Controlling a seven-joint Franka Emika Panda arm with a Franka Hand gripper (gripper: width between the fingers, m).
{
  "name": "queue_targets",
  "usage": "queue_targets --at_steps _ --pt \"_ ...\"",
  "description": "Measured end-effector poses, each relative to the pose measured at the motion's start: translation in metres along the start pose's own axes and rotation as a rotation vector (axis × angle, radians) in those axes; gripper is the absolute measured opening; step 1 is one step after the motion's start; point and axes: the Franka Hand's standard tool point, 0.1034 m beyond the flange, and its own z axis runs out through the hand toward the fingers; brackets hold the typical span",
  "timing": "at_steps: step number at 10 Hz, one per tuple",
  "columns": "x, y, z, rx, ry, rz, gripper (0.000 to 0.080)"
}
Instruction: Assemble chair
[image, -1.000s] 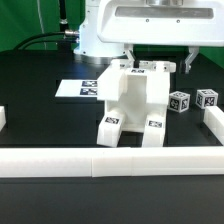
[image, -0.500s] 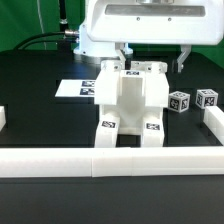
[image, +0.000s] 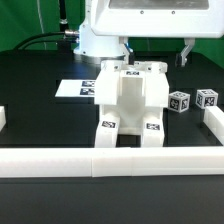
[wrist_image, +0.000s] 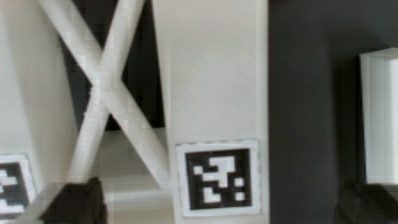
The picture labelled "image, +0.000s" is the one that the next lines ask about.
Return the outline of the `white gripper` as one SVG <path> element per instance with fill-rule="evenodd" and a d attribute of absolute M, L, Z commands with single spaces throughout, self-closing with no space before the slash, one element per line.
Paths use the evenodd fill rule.
<path fill-rule="evenodd" d="M 184 67 L 194 38 L 224 35 L 224 0 L 92 0 L 91 28 L 98 35 L 185 38 L 176 55 Z M 119 38 L 124 61 L 134 64 L 128 38 Z"/>

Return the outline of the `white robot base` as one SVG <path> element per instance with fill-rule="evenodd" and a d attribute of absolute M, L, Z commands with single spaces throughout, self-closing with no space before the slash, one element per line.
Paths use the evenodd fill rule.
<path fill-rule="evenodd" d="M 79 26 L 79 42 L 74 49 L 78 61 L 100 64 L 103 60 L 124 60 L 118 36 L 96 35 L 91 29 L 92 0 L 85 0 L 85 19 Z"/>

